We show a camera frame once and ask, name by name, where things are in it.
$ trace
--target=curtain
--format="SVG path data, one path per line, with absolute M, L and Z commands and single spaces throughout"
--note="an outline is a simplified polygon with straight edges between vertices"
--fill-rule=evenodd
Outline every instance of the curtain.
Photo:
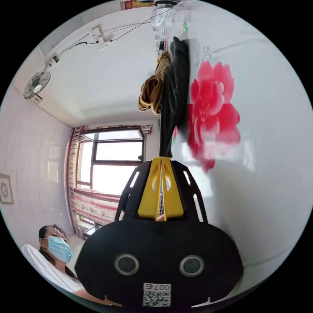
M 138 125 L 117 125 L 120 127 L 125 126 L 138 126 Z M 140 125 L 144 134 L 144 156 L 145 156 L 145 142 L 147 135 L 152 133 L 152 125 Z M 96 223 L 107 224 L 114 221 L 115 212 L 119 202 L 119 197 L 104 195 L 95 190 L 77 189 L 76 188 L 76 168 L 79 153 L 79 144 L 85 138 L 81 135 L 86 130 L 100 130 L 106 129 L 109 126 L 100 126 L 96 128 L 89 128 L 88 126 L 81 126 L 73 128 L 69 147 L 67 151 L 67 167 L 66 167 L 66 180 L 67 180 L 67 204 L 71 222 L 73 225 L 74 233 L 84 239 L 83 231 L 79 225 L 79 215 L 86 217 Z
M 75 213 L 105 225 L 114 221 L 120 197 L 104 195 L 90 189 L 70 189 Z

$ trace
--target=black cloth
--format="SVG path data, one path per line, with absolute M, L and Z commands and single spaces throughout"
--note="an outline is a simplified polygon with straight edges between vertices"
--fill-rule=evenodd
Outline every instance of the black cloth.
M 159 154 L 161 157 L 172 157 L 172 135 L 175 127 L 179 127 L 186 117 L 189 92 L 188 45 L 184 40 L 173 37 L 170 50 L 172 63 L 166 69 L 161 104 Z

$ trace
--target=electrical outlet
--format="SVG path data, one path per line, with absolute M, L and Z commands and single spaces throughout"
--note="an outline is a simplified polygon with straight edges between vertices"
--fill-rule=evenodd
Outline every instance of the electrical outlet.
M 108 45 L 108 42 L 104 40 L 104 37 L 100 36 L 97 38 L 98 43 L 96 44 L 98 50 L 105 48 Z

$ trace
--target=red decoration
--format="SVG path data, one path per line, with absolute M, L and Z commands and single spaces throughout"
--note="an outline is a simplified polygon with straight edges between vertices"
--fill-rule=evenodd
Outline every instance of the red decoration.
M 231 104 L 234 79 L 229 65 L 217 63 L 214 67 L 202 61 L 198 77 L 190 86 L 191 102 L 188 107 L 188 145 L 192 156 L 205 171 L 215 166 L 216 154 L 225 155 L 239 144 L 240 121 Z

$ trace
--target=face mask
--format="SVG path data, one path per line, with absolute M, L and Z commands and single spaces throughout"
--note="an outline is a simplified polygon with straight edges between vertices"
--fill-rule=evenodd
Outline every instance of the face mask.
M 69 263 L 73 256 L 71 248 L 69 245 L 64 241 L 63 238 L 58 238 L 54 236 L 48 236 L 48 250 L 52 255 L 54 255 L 57 259 Z

